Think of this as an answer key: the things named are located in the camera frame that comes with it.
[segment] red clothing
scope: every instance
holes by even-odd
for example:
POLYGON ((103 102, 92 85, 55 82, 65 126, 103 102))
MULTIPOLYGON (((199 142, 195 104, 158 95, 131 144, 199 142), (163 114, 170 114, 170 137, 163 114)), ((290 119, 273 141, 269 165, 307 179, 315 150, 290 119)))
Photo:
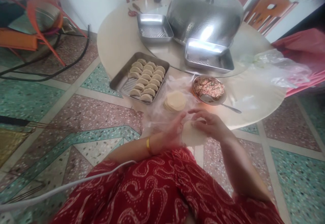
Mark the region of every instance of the red clothing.
MULTIPOLYGON (((102 162, 88 177, 117 166, 102 162)), ((186 148, 79 185, 52 223, 182 223, 189 211, 197 223, 283 223, 271 202, 234 201, 186 148)))

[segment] bowl of meat filling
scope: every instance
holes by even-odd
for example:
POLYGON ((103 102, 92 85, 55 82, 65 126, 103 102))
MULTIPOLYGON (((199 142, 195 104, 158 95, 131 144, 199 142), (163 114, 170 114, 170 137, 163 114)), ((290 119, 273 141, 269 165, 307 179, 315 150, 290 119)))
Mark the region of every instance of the bowl of meat filling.
POLYGON ((223 83, 211 76, 197 76, 192 82, 192 89, 200 101, 212 106, 222 104, 227 97, 223 83))

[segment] dumpling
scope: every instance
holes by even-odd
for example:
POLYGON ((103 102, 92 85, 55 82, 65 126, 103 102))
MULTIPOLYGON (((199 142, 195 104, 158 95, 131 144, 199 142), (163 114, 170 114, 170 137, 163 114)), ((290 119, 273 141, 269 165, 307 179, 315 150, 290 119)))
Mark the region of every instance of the dumpling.
POLYGON ((159 82, 163 81, 163 78, 159 74, 155 74, 152 76, 152 79, 157 79, 159 82))
POLYGON ((140 63, 140 62, 135 62, 135 63, 133 63, 132 65, 131 65, 131 67, 138 67, 138 68, 140 68, 141 70, 143 69, 143 66, 142 66, 142 64, 140 63))
POLYGON ((143 84, 136 84, 134 86, 134 89, 138 89, 138 90, 144 91, 145 90, 145 86, 143 84))
POLYGON ((155 68, 155 71, 158 71, 158 70, 160 70, 161 72, 163 72, 164 74, 166 74, 166 70, 164 69, 164 67, 162 67, 162 66, 156 67, 155 68))
POLYGON ((146 79, 146 80, 151 80, 151 76, 148 75, 148 74, 143 74, 143 75, 141 75, 140 78, 142 78, 142 79, 146 79))
POLYGON ((156 64, 154 64, 153 62, 148 62, 147 65, 150 65, 153 69, 156 68, 156 64))
POLYGON ((148 84, 148 85, 146 85, 145 86, 145 89, 148 89, 148 88, 153 89, 155 91, 158 91, 158 86, 155 85, 155 84, 148 84))
POLYGON ((163 73, 162 71, 160 71, 160 70, 155 71, 155 72, 153 73, 153 75, 155 75, 155 74, 160 75, 162 78, 165 77, 164 73, 163 73))
POLYGON ((146 80, 146 79, 138 79, 136 81, 137 84, 143 84, 143 85, 148 85, 149 84, 149 81, 146 80))
POLYGON ((138 59, 137 62, 140 62, 143 66, 147 64, 147 62, 142 58, 138 59))
POLYGON ((160 86, 160 82, 159 82, 158 80, 155 80, 155 79, 150 80, 149 83, 150 83, 150 84, 155 84, 155 85, 157 85, 158 87, 160 86))
POLYGON ((132 77, 134 77, 134 78, 136 78, 136 79, 139 79, 139 78, 140 78, 140 74, 137 73, 137 72, 130 72, 130 73, 128 74, 128 78, 132 78, 132 77))
POLYGON ((130 95, 141 96, 141 91, 138 89, 131 89, 130 95))
POLYGON ((141 94, 149 94, 152 95, 153 97, 156 95, 156 92, 153 89, 145 89, 141 94))
POLYGON ((138 67, 131 67, 130 72, 137 72, 137 73, 139 73, 139 74, 142 73, 141 69, 138 68, 138 67))
POLYGON ((142 74, 148 74, 148 75, 152 76, 152 72, 148 69, 143 70, 142 74))
POLYGON ((147 70, 150 70, 152 73, 153 73, 153 68, 152 68, 152 66, 150 66, 150 65, 145 65, 144 67, 143 67, 143 70, 145 70, 145 69, 147 69, 147 70))
POLYGON ((152 102, 152 96, 149 95, 149 94, 143 94, 143 95, 141 95, 140 100, 144 100, 144 101, 147 101, 147 102, 152 102))

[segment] person's right hand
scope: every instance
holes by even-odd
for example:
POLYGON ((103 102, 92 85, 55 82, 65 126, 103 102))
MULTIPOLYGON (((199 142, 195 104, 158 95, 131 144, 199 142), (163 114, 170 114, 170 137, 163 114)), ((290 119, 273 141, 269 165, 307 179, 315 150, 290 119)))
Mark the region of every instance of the person's right hand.
POLYGON ((229 137, 234 137, 233 133, 217 115, 209 113, 205 109, 199 108, 191 109, 188 111, 188 113, 195 113, 195 115, 192 117, 192 120, 195 121, 193 122, 193 126, 205 132, 208 136, 214 138, 215 140, 222 142, 229 137))

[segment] baking tray with dumplings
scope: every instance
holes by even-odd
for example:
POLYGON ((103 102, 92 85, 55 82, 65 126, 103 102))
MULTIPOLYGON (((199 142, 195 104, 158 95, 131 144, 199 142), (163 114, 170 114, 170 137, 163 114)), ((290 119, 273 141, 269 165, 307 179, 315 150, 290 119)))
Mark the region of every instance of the baking tray with dumplings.
POLYGON ((110 82, 109 87, 127 97, 150 104, 155 100, 169 70, 159 58, 135 53, 110 82))

